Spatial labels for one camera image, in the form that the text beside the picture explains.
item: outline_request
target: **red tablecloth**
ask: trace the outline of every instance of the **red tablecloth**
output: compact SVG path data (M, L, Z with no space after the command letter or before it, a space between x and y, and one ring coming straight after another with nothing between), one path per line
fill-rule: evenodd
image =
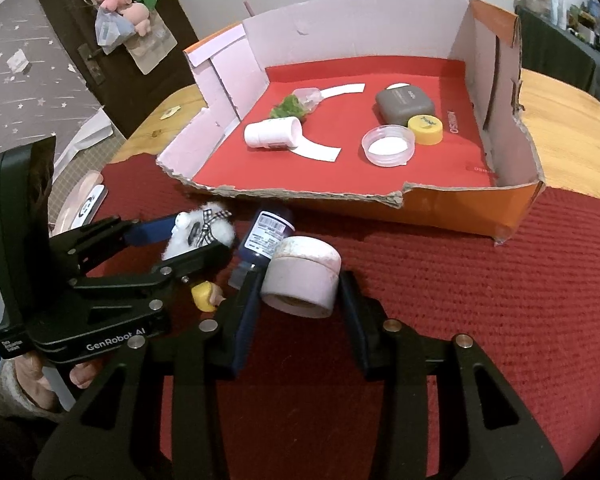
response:
M149 155L102 173L109 195L98 218L151 219L195 208L202 198ZM228 206L244 234L253 205ZM600 200L548 189L499 247L472 235L295 213L297 234L336 247L344 267L390 316L424 335L473 335L534 414L565 470L583 456L600 433ZM146 270L159 255L159 248L128 251L106 272ZM180 307L194 312L192 304ZM366 480L381 389L356 370L338 312L309 320L264 306L243 374L218 387L232 478ZM168 412L170 400L164 404ZM436 421L432 402L430 411ZM165 413L165 450L169 420ZM429 441L432 472L435 424Z

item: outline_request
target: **human hand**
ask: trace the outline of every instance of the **human hand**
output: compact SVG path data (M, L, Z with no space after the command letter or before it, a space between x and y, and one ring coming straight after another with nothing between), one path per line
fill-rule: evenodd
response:
M20 387L36 405L50 411L57 405L58 398L42 374L42 365L42 358L36 352L27 352L14 359L16 378ZM86 388L100 370L102 370L100 359L87 361L75 365L69 373L69 378L78 388Z

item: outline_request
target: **white powder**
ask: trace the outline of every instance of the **white powder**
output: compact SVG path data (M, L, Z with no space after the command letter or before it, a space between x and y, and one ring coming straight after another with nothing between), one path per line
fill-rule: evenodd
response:
M395 155L407 149L407 141L400 137L384 137L369 146L373 155Z

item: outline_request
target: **white plush toy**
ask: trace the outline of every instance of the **white plush toy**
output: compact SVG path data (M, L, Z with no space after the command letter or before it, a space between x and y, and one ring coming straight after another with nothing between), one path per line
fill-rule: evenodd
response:
M229 216L231 213L218 202L209 202L194 211L179 213L162 259L168 260L208 245L214 240L231 247L235 231L228 221Z

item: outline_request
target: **green leaves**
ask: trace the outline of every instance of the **green leaves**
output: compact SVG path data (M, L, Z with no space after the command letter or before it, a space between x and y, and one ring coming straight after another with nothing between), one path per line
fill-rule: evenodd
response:
M300 104L298 98L291 94L286 96L283 101L271 110L269 119L281 119L283 117L297 117L298 119L304 119L306 111Z

